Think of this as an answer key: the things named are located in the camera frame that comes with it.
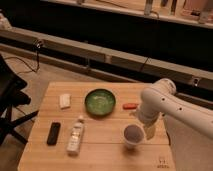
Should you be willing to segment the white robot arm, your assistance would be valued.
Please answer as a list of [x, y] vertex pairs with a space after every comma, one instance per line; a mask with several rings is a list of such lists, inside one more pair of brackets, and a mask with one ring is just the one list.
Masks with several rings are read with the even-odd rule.
[[144, 88], [136, 117], [145, 126], [152, 126], [164, 113], [181, 121], [199, 133], [213, 139], [213, 110], [189, 103], [175, 96], [176, 85], [163, 78]]

